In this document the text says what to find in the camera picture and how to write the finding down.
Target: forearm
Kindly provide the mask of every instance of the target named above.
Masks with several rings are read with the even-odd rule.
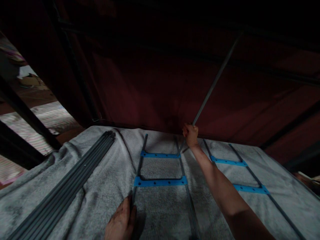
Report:
[[[208,184],[209,190],[225,217],[250,209],[232,183],[213,164],[199,145],[191,148]]]
[[[199,145],[191,147],[209,190],[236,239],[273,239],[257,215]]]

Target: ladder-shaped frame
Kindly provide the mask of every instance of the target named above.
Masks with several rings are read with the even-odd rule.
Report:
[[[189,187],[188,187],[188,181],[187,177],[185,176],[184,168],[182,165],[182,160],[181,160],[181,155],[179,154],[166,154],[166,153],[147,153],[145,151],[146,143],[147,143],[147,138],[148,134],[146,134],[143,142],[143,147],[142,151],[140,154],[140,161],[137,169],[137,174],[134,179],[134,184],[133,184],[133,194],[132,194],[132,202],[134,202],[136,191],[138,187],[157,187],[157,186],[179,186],[179,185],[184,185],[186,188],[186,193],[187,193],[187,198],[188,198],[188,204],[190,208],[190,213],[191,213],[191,218],[192,218],[192,223],[193,226],[191,226],[191,232],[193,237],[196,239],[200,239],[200,233],[199,233],[199,226],[198,226],[198,221],[196,217],[196,213],[194,210],[192,198],[189,192]],[[179,151],[179,145],[178,145],[178,140],[177,137],[174,136],[174,140],[176,143],[177,151]],[[144,180],[140,177],[140,170],[142,167],[143,163],[143,158],[172,158],[172,159],[179,159],[180,162],[180,167],[181,167],[181,172],[182,176],[179,179],[151,179],[151,180]]]
[[[257,178],[257,176],[253,173],[253,171],[250,169],[248,164],[242,159],[242,157],[239,155],[239,153],[234,149],[234,147],[229,143],[229,146],[231,149],[234,151],[234,153],[237,155],[239,158],[240,162],[237,161],[231,161],[231,160],[226,160],[226,159],[218,159],[215,158],[211,152],[210,149],[207,145],[207,142],[205,139],[203,139],[204,145],[206,146],[206,149],[208,151],[208,154],[210,156],[211,161],[215,163],[223,163],[223,164],[230,164],[230,165],[237,165],[240,167],[245,167],[252,177],[256,180],[256,182],[259,184],[259,187],[251,187],[251,186],[244,186],[244,185],[238,185],[238,184],[233,184],[233,186],[236,188],[238,191],[244,191],[244,192],[252,192],[252,193],[261,193],[261,194],[266,194],[270,200],[274,203],[276,208],[279,210],[279,212],[282,214],[282,216],[287,220],[289,225],[292,227],[292,229],[295,231],[295,233],[298,235],[300,239],[305,240],[305,237],[301,234],[301,232],[297,229],[297,227],[294,225],[294,223],[291,221],[291,219],[287,216],[287,214],[283,211],[283,209],[279,206],[279,204],[274,200],[274,198],[271,196],[270,192],[267,190],[267,188],[260,182],[260,180]]]

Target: wooden floor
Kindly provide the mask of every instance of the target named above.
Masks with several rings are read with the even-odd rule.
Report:
[[[57,98],[50,90],[24,88],[19,85],[18,80],[10,81],[9,85],[29,108],[57,101]],[[15,112],[13,108],[0,98],[0,115],[12,112]]]

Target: gray towel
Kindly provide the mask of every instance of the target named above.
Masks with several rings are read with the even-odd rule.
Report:
[[[56,225],[50,239],[102,239],[104,229],[120,202],[130,193],[140,159],[143,138],[149,134],[147,152],[176,153],[173,135],[111,127],[90,127],[48,160],[0,191],[0,238],[6,239],[89,150],[104,131],[116,132],[116,141],[94,170],[71,206]],[[207,153],[203,141],[198,139]],[[207,141],[217,158],[238,161],[227,143]],[[296,178],[260,148],[233,144],[253,172],[270,191],[307,239],[320,239],[320,201]],[[202,239],[232,239],[230,229],[211,196],[202,172],[190,150],[182,162],[200,226]],[[232,183],[257,186],[243,167],[217,164]],[[145,178],[178,178],[178,159],[145,158]],[[263,194],[239,192],[276,239],[298,239],[271,200]],[[184,186],[139,188],[136,194],[137,222],[134,237],[141,239],[188,239],[189,208]]]

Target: dark red fabric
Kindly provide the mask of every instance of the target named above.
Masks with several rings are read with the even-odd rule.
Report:
[[[92,24],[146,41],[222,57],[237,34],[111,1],[58,1],[58,7],[62,17],[74,23]],[[181,133],[182,124],[193,121],[219,69],[214,63],[115,43],[102,37],[74,34],[69,37],[100,122],[105,125]],[[46,57],[41,55],[42,59],[63,56],[56,40],[45,42],[51,42],[56,51],[46,53]],[[24,48],[24,51],[30,56],[30,50]],[[241,38],[232,59],[310,76],[316,76],[320,66],[320,54],[248,35]],[[65,65],[54,63],[59,68],[66,68]],[[48,78],[50,73],[44,68],[43,77]],[[65,73],[59,74],[68,82],[63,86],[71,84],[70,79],[74,81],[69,75],[62,76]],[[47,82],[53,85],[54,79],[48,78]],[[77,99],[66,101],[66,92],[55,94],[68,110],[83,106],[82,99],[80,104],[76,103]],[[75,95],[81,96],[78,89]],[[228,67],[197,125],[201,136],[259,146],[319,100],[319,88]],[[89,116],[88,112],[80,115],[74,110],[72,115],[78,121],[88,120]],[[268,148],[267,153],[284,163],[319,140],[319,133],[319,116],[314,116]]]
[[[82,125],[92,124],[87,105],[41,0],[1,1],[1,31],[59,102]]]

